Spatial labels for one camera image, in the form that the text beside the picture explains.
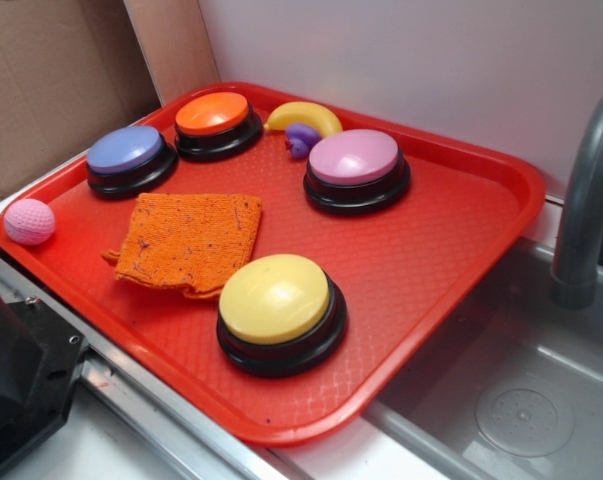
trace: toy banana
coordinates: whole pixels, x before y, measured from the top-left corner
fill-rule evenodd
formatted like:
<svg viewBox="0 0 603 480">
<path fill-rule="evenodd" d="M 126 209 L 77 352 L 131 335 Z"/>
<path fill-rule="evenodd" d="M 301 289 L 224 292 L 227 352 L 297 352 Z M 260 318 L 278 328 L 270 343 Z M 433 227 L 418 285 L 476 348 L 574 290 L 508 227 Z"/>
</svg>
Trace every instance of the toy banana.
<svg viewBox="0 0 603 480">
<path fill-rule="evenodd" d="M 323 138 L 343 131 L 341 121 L 330 109 L 312 102 L 288 102 L 275 108 L 263 128 L 285 130 L 292 123 L 305 123 Z"/>
</svg>

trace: sink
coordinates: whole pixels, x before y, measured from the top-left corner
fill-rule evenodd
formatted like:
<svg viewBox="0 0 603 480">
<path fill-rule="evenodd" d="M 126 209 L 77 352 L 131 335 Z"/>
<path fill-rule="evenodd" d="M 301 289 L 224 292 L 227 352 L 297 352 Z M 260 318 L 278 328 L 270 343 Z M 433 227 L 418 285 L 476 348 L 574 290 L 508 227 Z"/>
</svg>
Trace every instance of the sink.
<svg viewBox="0 0 603 480">
<path fill-rule="evenodd" d="M 451 478 L 603 480 L 603 269 L 581 311 L 548 297 L 552 250 L 520 240 L 365 416 Z"/>
</svg>

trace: purple button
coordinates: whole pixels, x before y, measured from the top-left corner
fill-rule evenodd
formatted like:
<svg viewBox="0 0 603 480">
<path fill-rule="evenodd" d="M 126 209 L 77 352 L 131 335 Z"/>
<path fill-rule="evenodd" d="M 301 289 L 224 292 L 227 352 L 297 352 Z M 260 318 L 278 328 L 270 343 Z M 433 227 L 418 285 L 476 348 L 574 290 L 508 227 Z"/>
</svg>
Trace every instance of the purple button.
<svg viewBox="0 0 603 480">
<path fill-rule="evenodd" d="M 108 133 L 88 150 L 88 165 L 96 173 L 121 173 L 145 163 L 163 147 L 154 127 L 126 127 Z"/>
<path fill-rule="evenodd" d="M 394 139 L 377 130 L 346 130 L 310 151 L 312 172 L 333 185 L 362 185 L 390 173 L 399 159 Z"/>
</svg>

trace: pink ball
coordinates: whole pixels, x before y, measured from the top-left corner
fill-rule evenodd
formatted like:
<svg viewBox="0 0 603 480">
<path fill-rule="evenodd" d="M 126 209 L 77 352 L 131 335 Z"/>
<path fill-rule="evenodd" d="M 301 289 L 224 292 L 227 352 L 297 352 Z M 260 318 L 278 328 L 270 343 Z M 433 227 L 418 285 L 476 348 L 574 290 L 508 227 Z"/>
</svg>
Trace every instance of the pink ball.
<svg viewBox="0 0 603 480">
<path fill-rule="evenodd" d="M 3 217 L 5 231 L 21 245 L 39 245 L 54 232 L 56 222 L 52 209 L 32 198 L 12 203 Z"/>
</svg>

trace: plastic tray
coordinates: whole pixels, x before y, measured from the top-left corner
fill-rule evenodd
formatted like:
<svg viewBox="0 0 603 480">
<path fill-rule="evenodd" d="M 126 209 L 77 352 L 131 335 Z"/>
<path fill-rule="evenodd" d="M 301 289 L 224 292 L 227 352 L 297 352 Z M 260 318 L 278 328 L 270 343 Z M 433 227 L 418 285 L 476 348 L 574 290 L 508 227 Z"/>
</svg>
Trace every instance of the plastic tray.
<svg viewBox="0 0 603 480">
<path fill-rule="evenodd" d="M 237 91 L 265 120 L 298 100 L 244 84 L 194 91 L 140 121 L 174 139 L 178 109 L 198 95 Z M 266 132 L 249 151 L 215 163 L 181 161 L 165 193 L 244 193 L 264 210 L 253 253 L 296 253 L 317 262 L 342 289 L 349 327 L 337 352 L 317 368 L 284 379 L 244 374 L 215 336 L 217 305 L 115 281 L 100 257 L 120 248 L 135 199 L 97 198 L 85 157 L 24 196 L 47 202 L 53 237 L 35 248 L 6 236 L 0 246 L 106 336 L 237 437 L 284 446 L 327 434 L 357 415 L 452 308 L 514 243 L 544 202 L 536 170 L 516 158 L 330 107 L 344 129 L 392 135 L 412 167 L 396 205 L 361 217 L 313 209 L 282 132 Z"/>
</svg>

